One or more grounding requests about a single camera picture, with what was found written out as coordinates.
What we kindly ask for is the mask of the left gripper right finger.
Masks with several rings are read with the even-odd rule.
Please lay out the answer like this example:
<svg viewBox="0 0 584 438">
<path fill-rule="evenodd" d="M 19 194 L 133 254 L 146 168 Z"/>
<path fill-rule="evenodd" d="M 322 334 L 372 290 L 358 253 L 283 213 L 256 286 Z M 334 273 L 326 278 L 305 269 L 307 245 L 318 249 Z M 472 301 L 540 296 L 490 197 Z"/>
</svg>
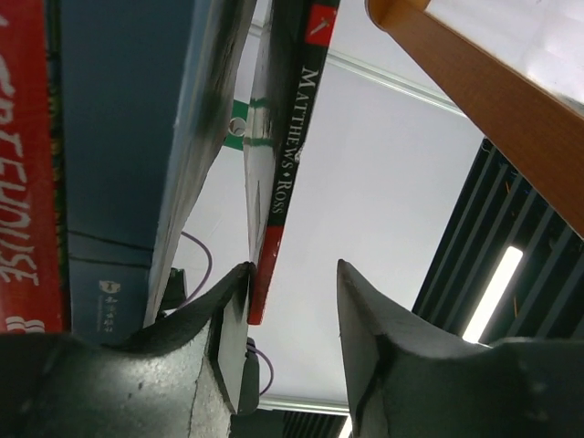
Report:
<svg viewBox="0 0 584 438">
<path fill-rule="evenodd" d="M 580 437 L 583 344 L 467 342 L 337 266 L 339 336 L 356 437 Z"/>
</svg>

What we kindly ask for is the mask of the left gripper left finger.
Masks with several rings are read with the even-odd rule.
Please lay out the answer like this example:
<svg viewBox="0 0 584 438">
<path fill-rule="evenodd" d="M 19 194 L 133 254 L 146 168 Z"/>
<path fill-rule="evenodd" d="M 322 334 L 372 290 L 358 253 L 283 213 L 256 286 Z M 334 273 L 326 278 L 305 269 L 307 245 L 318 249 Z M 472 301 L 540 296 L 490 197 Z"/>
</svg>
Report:
<svg viewBox="0 0 584 438">
<path fill-rule="evenodd" d="M 225 437 L 259 403 L 248 350 L 251 266 L 116 346 L 1 338 L 4 437 Z"/>
</svg>

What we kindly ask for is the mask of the red Treehouse book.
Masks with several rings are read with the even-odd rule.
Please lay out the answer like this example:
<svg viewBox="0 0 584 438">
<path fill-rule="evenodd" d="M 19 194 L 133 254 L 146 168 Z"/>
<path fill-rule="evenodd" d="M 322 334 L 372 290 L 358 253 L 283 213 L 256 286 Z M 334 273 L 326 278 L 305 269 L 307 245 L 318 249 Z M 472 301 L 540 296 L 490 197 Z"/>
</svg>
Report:
<svg viewBox="0 0 584 438">
<path fill-rule="evenodd" d="M 58 67 L 47 1 L 1 4 L 1 330 L 68 328 Z"/>
</svg>

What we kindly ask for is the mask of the blue Nineteen Eighty-Four book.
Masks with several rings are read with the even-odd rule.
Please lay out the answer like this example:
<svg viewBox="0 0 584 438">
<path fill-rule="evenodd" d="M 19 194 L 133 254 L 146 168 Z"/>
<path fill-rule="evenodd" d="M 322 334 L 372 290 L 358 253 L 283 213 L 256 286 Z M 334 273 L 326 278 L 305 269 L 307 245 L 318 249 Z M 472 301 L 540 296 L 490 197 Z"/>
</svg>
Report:
<svg viewBox="0 0 584 438">
<path fill-rule="evenodd" d="M 252 1 L 60 5 L 72 332 L 156 319 L 180 233 L 224 144 Z"/>
</svg>

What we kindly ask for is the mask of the purple castle cover book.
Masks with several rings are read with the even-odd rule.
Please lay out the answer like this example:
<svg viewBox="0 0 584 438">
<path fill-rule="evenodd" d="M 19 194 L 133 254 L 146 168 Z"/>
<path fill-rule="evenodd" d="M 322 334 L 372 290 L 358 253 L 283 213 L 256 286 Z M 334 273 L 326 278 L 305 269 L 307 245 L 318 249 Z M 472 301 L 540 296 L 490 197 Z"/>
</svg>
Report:
<svg viewBox="0 0 584 438">
<path fill-rule="evenodd" d="M 243 140 L 248 323 L 261 324 L 339 2 L 273 1 L 262 30 Z"/>
</svg>

